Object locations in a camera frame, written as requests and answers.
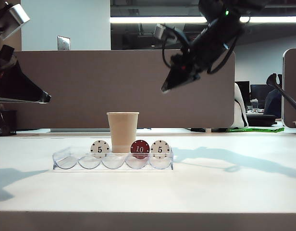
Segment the gray partition panel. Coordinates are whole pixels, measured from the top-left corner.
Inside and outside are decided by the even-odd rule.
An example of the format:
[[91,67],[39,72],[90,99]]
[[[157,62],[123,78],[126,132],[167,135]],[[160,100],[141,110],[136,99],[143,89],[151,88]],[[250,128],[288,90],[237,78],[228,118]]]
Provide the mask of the gray partition panel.
[[[167,56],[177,53],[167,51]],[[20,51],[23,72],[49,104],[11,103],[18,128],[108,128],[106,112],[140,112],[139,128],[223,128],[232,124],[234,55],[214,75],[163,94],[161,51]]]
[[[296,48],[289,49],[284,53],[283,59],[283,89],[296,101]],[[296,125],[296,110],[291,104],[282,99],[283,123],[290,128]]]

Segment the computer monitor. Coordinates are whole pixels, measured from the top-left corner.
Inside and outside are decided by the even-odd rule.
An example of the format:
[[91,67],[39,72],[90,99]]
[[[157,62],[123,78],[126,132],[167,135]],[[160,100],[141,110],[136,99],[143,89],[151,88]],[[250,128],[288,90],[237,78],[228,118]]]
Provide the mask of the computer monitor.
[[265,99],[267,98],[269,92],[272,90],[274,90],[274,88],[266,84],[251,84],[251,99],[258,99],[258,108],[264,109]]
[[249,98],[249,81],[236,81],[235,82],[241,91],[244,106],[250,105],[250,98]]

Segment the ceiling light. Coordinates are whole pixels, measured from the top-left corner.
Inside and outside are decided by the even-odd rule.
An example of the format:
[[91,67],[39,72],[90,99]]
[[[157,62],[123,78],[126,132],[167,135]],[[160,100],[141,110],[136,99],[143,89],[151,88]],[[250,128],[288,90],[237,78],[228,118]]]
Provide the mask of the ceiling light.
[[[296,16],[288,17],[241,17],[243,23],[296,23]],[[156,23],[198,23],[204,24],[204,17],[111,17],[110,23],[115,24],[156,24]]]
[[296,23],[296,16],[288,17],[241,17],[243,23]]
[[204,17],[111,17],[110,23],[206,23]]

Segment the desk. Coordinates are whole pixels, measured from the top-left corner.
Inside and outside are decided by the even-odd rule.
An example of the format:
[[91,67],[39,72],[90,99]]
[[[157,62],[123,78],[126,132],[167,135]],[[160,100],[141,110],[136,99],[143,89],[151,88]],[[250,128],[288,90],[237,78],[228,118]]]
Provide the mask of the desk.
[[296,231],[296,129],[160,131],[137,138],[166,140],[173,171],[49,171],[53,152],[109,133],[0,137],[0,231]]

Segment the person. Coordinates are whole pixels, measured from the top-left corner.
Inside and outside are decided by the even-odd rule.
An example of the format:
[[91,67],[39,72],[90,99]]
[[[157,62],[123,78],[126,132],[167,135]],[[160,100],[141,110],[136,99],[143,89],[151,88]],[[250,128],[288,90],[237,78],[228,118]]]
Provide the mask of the person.
[[[282,86],[283,75],[278,74],[279,85]],[[282,95],[278,90],[269,92],[265,99],[264,115],[274,115],[276,118],[282,117]]]

